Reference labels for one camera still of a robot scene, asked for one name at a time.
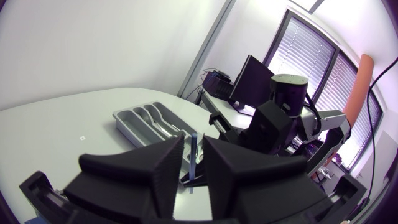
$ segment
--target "window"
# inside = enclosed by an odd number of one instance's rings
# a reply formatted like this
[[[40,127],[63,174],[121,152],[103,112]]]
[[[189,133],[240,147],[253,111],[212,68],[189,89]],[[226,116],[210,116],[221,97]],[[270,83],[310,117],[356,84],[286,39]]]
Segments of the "window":
[[[291,17],[268,69],[274,74],[301,75],[309,79],[313,97],[335,48],[303,22]]]
[[[264,64],[275,74],[307,77],[307,92],[318,110],[342,111],[358,71],[334,42],[290,11],[285,14]],[[382,110],[373,93],[369,100],[373,127],[376,128]],[[351,130],[350,139],[338,151],[345,171],[355,165],[368,145],[370,134],[365,103]]]

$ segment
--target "white table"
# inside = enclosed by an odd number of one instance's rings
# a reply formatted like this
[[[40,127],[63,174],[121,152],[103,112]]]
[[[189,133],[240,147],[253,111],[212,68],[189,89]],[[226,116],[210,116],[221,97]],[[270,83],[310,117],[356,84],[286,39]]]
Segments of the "white table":
[[[238,113],[227,101],[210,96],[206,91],[201,100],[211,113],[221,112],[229,123],[238,129],[249,127],[252,116]]]
[[[19,185],[40,170],[54,189],[63,189],[80,173],[84,153],[105,155],[134,149],[115,128],[112,112],[159,101],[199,133],[217,138],[210,113],[166,93],[139,88],[94,91],[39,101],[0,111],[0,190],[17,219],[35,217]],[[178,193],[174,217],[211,219],[207,187]]]

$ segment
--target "window frame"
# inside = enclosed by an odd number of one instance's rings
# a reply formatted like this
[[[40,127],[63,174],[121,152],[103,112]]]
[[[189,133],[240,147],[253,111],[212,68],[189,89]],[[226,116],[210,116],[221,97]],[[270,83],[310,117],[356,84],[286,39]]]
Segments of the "window frame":
[[[279,28],[275,34],[274,40],[271,43],[271,46],[269,47],[269,50],[266,54],[266,57],[263,60],[263,64],[268,67],[269,64],[271,63],[271,60],[274,58],[275,53],[277,52],[277,49],[280,45],[280,43],[282,42],[282,38],[286,32],[287,26],[289,25],[289,22],[291,20],[291,18],[294,17],[296,20],[302,22],[304,25],[306,25],[307,27],[309,27],[312,31],[314,31],[316,34],[318,34],[321,38],[323,38],[325,41],[327,41],[330,45],[332,45],[333,48],[335,48],[335,51],[332,53],[332,56],[328,62],[328,65],[326,67],[326,70],[324,72],[324,74],[322,75],[322,78],[320,80],[320,83],[317,87],[317,89],[315,90],[315,93],[313,95],[312,101],[314,102],[314,104],[317,103],[326,83],[327,80],[329,79],[329,76],[331,74],[331,71],[333,70],[333,66],[336,63],[337,57],[339,54],[342,54],[342,56],[344,57],[344,59],[346,59],[346,61],[356,70],[356,72],[358,72],[358,68],[357,66],[347,57],[347,55],[337,46],[336,43],[334,43],[332,40],[330,40],[323,32],[319,31],[315,26],[313,26],[311,23],[309,23],[309,21],[305,20],[304,18],[300,17],[298,14],[292,12],[291,10],[287,9],[286,13],[282,19],[282,22],[279,25]],[[378,107],[378,109],[380,110],[380,115],[377,117],[376,123],[374,125],[374,132],[376,133],[376,131],[379,128],[380,125],[380,121],[381,118],[383,116],[383,110],[380,106],[380,102],[377,99],[377,97],[375,96],[375,94],[373,93],[373,91],[371,91],[371,96],[375,99],[376,101],[376,106]],[[353,169],[353,167],[358,163],[358,161],[362,158],[363,156],[363,152],[366,150],[366,148],[369,146],[370,142],[372,141],[371,138],[369,138],[367,140],[367,142],[364,144],[364,146],[359,150],[359,156],[357,158],[356,161],[354,161],[354,164],[351,166],[351,169],[347,169],[344,166],[338,166],[343,172],[345,173],[350,173],[351,170]]]
[[[312,31],[317,33],[320,37],[322,37],[325,41],[327,41],[335,49],[335,51],[333,52],[333,54],[328,62],[327,69],[325,70],[324,74],[322,75],[320,84],[318,85],[318,88],[315,90],[315,93],[312,97],[312,101],[315,104],[315,103],[317,103],[317,100],[318,100],[319,96],[321,95],[323,87],[326,85],[326,81],[329,78],[331,70],[333,69],[333,66],[331,66],[331,65],[335,64],[337,55],[340,52],[340,48],[337,46],[337,44],[335,44],[333,41],[331,41],[324,33],[320,32],[315,26],[313,26],[311,23],[309,23],[308,21],[306,21],[305,19],[303,19],[296,13],[287,9],[286,13],[282,19],[282,22],[279,25],[278,31],[275,34],[274,40],[272,41],[271,46],[269,47],[266,57],[262,61],[262,63],[266,67],[269,66],[272,58],[274,58],[274,55],[278,49],[279,44],[282,42],[282,38],[286,32],[287,26],[289,25],[290,19],[292,17],[294,17],[296,20],[302,22],[304,25],[309,27]]]

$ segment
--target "window blind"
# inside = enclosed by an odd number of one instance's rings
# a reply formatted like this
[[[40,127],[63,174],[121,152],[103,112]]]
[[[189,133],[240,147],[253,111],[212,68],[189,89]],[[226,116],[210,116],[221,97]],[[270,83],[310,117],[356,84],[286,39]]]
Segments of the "window blind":
[[[268,66],[274,74],[301,75],[309,79],[307,93],[313,97],[335,48],[294,17]]]
[[[316,103],[318,110],[343,110],[349,94],[353,89],[357,69],[350,64],[348,59],[339,54],[326,82],[325,87]],[[377,99],[372,94],[369,99],[373,127],[382,113]],[[361,152],[366,147],[371,134],[369,126],[368,111],[366,102],[351,130],[351,137],[342,145],[338,154],[342,158],[341,165],[350,170],[355,164]],[[325,140],[325,133],[322,133],[321,140]]]

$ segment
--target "computer monitor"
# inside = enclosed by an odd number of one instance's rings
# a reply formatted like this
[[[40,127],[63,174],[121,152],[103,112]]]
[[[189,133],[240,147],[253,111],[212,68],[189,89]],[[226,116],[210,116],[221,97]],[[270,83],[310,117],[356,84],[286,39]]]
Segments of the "computer monitor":
[[[269,100],[274,74],[252,55],[248,55],[231,93],[231,105],[239,113],[253,116],[254,108]]]

